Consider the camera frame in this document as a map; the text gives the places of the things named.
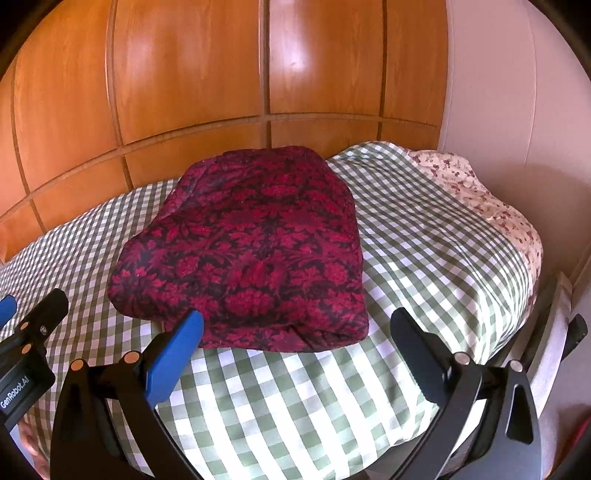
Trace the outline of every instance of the wooden panel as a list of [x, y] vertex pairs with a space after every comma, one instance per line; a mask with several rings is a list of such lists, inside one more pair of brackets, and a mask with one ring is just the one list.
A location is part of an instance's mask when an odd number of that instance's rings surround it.
[[379, 114], [382, 0], [271, 0], [270, 16], [271, 112]]
[[10, 260], [42, 234], [31, 204], [26, 203], [0, 223], [0, 244], [2, 240], [5, 241], [6, 260]]
[[12, 139], [11, 83], [13, 75], [14, 63], [0, 80], [0, 172], [2, 174], [0, 216], [26, 195]]
[[273, 147], [303, 145], [331, 157], [360, 142], [375, 140], [378, 123], [367, 120], [305, 119], [271, 122]]
[[228, 150], [261, 148], [259, 124], [223, 127], [172, 138], [126, 155], [135, 187], [175, 179], [199, 160]]
[[447, 85], [445, 0], [387, 0], [384, 115], [441, 125]]
[[127, 192], [121, 160], [117, 157], [82, 170], [37, 195], [33, 202], [45, 227], [66, 223]]
[[439, 127], [411, 122], [384, 122], [381, 140], [411, 150], [435, 150], [439, 142]]
[[128, 0], [115, 23], [125, 143], [260, 110], [258, 1]]
[[18, 56], [15, 120], [31, 190], [115, 148], [105, 83], [110, 5], [61, 3]]

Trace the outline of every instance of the red damask fabric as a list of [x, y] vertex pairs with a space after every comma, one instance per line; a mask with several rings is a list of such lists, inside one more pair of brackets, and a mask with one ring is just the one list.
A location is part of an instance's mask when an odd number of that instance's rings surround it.
[[351, 192], [318, 154], [239, 150], [187, 170], [108, 296], [167, 330], [200, 311], [202, 348], [317, 352], [367, 335], [362, 263]]

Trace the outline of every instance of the screw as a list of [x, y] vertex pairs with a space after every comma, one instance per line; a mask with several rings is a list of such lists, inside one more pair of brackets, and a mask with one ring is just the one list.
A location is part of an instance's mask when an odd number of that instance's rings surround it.
[[523, 371], [523, 365], [521, 365], [521, 362], [519, 360], [511, 360], [511, 362], [509, 362], [509, 366], [515, 372]]
[[454, 353], [453, 359], [460, 365], [468, 365], [470, 363], [470, 355], [464, 352]]
[[70, 364], [70, 368], [74, 371], [77, 372], [78, 370], [80, 370], [82, 367], [84, 366], [84, 360], [81, 360], [80, 358], [77, 358], [76, 360], [74, 360], [71, 364]]
[[126, 364], [134, 364], [139, 360], [139, 352], [136, 352], [135, 350], [127, 352], [123, 357], [123, 360]]

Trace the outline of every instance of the checkered bedsheet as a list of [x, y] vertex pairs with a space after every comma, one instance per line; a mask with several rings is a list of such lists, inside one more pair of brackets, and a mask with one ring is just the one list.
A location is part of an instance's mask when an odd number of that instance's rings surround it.
[[[479, 362], [520, 327], [531, 286], [519, 253], [425, 177], [405, 150], [370, 142], [328, 162], [356, 202], [369, 335], [322, 353], [198, 349], [158, 413], [204, 478], [342, 479], [424, 431], [435, 407], [389, 337], [397, 307]], [[46, 452], [69, 363], [118, 361], [159, 333], [151, 322], [116, 312], [105, 287], [125, 242], [156, 215], [175, 183], [142, 187], [90, 210], [0, 271], [0, 294], [19, 302], [0, 339], [52, 288], [70, 299], [67, 319], [47, 344], [56, 383], [28, 413]], [[118, 405], [111, 407], [129, 461], [149, 471]]]

